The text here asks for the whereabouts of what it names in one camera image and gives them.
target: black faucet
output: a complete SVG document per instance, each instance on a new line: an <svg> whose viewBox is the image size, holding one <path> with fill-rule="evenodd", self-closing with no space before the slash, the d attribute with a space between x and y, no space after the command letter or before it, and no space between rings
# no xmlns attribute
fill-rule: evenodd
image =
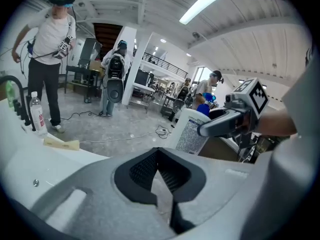
<svg viewBox="0 0 320 240"><path fill-rule="evenodd" d="M31 124L30 119L27 114L27 109L26 109L26 103L25 103L25 96L24 96L24 89L22 87L21 82L19 81L18 78L16 78L13 75L5 75L0 78L0 85L6 81L13 81L16 83L16 85L19 87L19 92L20 92L20 98L21 98L21 105L22 105L22 111L21 111L21 118L25 120L24 125L29 126Z"/></svg>

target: railing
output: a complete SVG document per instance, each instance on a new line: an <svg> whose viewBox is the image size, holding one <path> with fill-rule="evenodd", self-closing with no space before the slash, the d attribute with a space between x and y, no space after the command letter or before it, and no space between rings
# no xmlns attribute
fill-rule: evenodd
<svg viewBox="0 0 320 240"><path fill-rule="evenodd" d="M136 52L137 52L137 50L134 49L133 50L133 56L136 55ZM165 70L168 70L168 71L178 75L179 77L182 77L183 79L185 79L187 74L188 74L186 71L182 70L181 68L178 68L177 66L172 65L169 62L167 62L167 61L165 61L163 59L160 59L158 57L155 57L152 54L149 54L149 53L146 53L146 52L143 54L142 59L144 61L147 61L147 62L150 62L152 64L155 64L155 65L157 65L157 66L159 66L159 67L161 67L161 68L163 68Z"/></svg>

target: white sneaker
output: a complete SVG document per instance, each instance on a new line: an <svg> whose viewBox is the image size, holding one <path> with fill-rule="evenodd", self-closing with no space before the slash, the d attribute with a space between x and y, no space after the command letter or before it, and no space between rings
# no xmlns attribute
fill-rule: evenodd
<svg viewBox="0 0 320 240"><path fill-rule="evenodd" d="M56 126L52 126L52 128L55 129L60 134L63 134L65 132L65 129L63 129L60 124L58 124Z"/></svg>

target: fluorescent light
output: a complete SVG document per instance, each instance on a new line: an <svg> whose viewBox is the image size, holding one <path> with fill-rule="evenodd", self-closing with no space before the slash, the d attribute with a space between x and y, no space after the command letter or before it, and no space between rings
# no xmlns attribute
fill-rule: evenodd
<svg viewBox="0 0 320 240"><path fill-rule="evenodd" d="M196 1L190 9L182 16L179 20L182 24L188 24L195 16L197 16L203 9L208 7L216 0L198 0Z"/></svg>

